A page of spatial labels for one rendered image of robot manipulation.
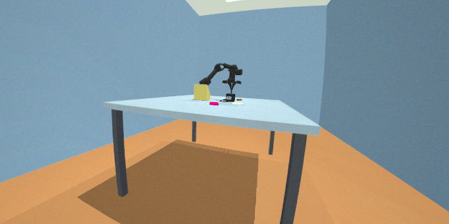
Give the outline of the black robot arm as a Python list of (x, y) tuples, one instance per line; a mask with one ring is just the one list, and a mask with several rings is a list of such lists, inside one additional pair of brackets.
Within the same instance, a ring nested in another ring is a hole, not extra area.
[[(223, 65), (223, 68), (221, 68), (220, 65)], [(208, 77), (200, 80), (200, 84), (207, 84), (209, 85), (211, 83), (211, 79), (215, 76), (215, 74), (217, 72), (220, 72), (221, 70), (227, 68), (228, 71), (230, 71), (230, 75), (242, 75), (242, 69), (238, 69), (237, 65), (229, 65), (226, 63), (218, 63), (215, 65), (214, 70), (209, 74)], [(228, 82), (234, 82), (235, 78), (234, 77), (229, 77)]]

